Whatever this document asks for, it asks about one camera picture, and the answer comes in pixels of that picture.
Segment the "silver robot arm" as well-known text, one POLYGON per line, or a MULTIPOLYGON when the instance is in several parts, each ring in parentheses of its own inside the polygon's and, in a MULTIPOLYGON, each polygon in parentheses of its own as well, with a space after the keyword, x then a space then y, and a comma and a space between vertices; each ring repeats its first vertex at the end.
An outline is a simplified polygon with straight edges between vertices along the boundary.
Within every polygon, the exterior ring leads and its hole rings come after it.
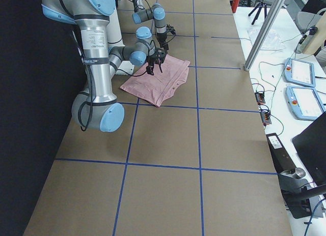
POLYGON ((155 27, 156 39, 159 42, 160 48, 169 50, 169 41, 167 41, 168 33, 173 36, 176 35, 175 29, 172 25, 166 23, 166 13, 162 5, 155 3, 149 8, 145 8, 144 2, 148 4, 147 0, 131 0, 134 7, 132 18, 135 24, 140 24, 145 21, 153 20, 155 27))
POLYGON ((122 41, 116 0, 42 0, 45 17, 77 25, 81 40, 75 41, 85 65, 87 87, 75 98, 72 117, 81 130, 98 129, 114 132, 124 119, 124 107, 112 90, 112 77, 122 62, 144 66, 152 75, 155 65, 164 62, 169 49, 167 34, 174 28, 166 24, 165 11, 160 4, 144 7, 145 0, 132 0, 133 21, 141 25, 154 21, 155 30, 140 26, 136 43, 125 46, 122 41))

